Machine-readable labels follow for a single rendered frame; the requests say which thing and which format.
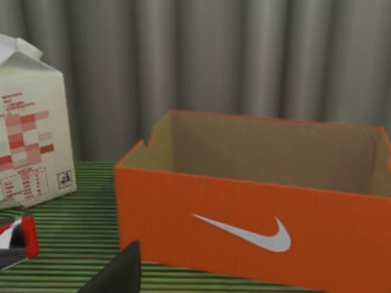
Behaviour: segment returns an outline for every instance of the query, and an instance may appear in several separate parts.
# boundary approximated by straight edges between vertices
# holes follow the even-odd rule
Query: curtain fold
[[[64,73],[77,159],[117,160],[171,108],[391,134],[389,0],[0,0],[0,33]]]

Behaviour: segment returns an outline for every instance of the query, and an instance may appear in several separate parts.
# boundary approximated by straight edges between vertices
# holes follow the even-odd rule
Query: swoosh
[[[0,249],[9,249],[10,248],[10,242],[12,238],[12,232],[13,229],[15,229],[16,226],[20,225],[22,223],[21,219],[17,219],[12,223],[12,225],[6,229],[3,233],[0,235]]]
[[[264,236],[222,222],[211,220],[202,217],[201,215],[192,214],[192,216],[200,220],[203,220],[204,222],[207,222],[210,225],[216,226],[228,233],[238,236],[239,238],[242,238],[245,241],[253,243],[258,247],[264,248],[272,252],[285,252],[291,247],[291,238],[289,236],[289,233],[278,218],[276,218],[276,222],[279,227],[277,234],[274,236]]]

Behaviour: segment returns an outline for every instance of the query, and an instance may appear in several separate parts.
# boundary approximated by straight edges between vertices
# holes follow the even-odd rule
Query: striped mat
[[[76,163],[78,191],[31,209],[40,255],[1,272],[0,292],[75,293],[119,252],[112,168]],[[22,213],[13,209],[0,216]],[[310,292],[152,263],[143,263],[142,273],[142,292],[149,293]]]

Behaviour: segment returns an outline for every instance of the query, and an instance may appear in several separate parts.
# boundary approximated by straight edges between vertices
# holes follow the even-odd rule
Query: white carton
[[[62,73],[0,34],[0,209],[76,190]]]

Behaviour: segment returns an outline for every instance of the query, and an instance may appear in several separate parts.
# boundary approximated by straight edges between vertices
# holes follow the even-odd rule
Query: striped surface
[[[76,163],[78,191],[31,209],[40,255],[1,272],[0,292],[75,293],[114,257],[119,244],[112,167]],[[150,263],[142,270],[144,292],[309,292]]]

